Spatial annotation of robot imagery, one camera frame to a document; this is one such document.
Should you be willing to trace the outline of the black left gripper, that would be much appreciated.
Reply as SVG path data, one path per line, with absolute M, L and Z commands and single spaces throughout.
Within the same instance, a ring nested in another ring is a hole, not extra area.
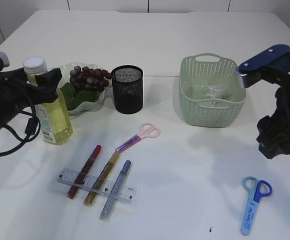
M 28 74 L 29 95 L 26 92 L 25 78 L 22 68 L 0 71 L 0 120 L 11 120 L 26 107 L 31 109 L 29 115 L 33 117 L 35 116 L 33 103 L 35 105 L 53 103 L 58 98 L 57 86 L 62 78 L 59 68 L 40 75 Z

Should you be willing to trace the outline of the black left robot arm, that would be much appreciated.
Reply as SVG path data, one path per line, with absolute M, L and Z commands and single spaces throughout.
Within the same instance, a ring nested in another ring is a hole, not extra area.
M 0 129 L 24 108 L 54 102 L 61 78 L 60 69 L 55 68 L 36 75 L 37 85 L 32 85 L 23 68 L 0 72 Z

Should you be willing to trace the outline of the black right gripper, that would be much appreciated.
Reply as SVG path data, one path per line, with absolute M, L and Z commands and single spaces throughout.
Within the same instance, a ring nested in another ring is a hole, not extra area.
M 275 98 L 275 112 L 257 124 L 259 151 L 268 159 L 290 155 L 290 91 L 280 87 Z

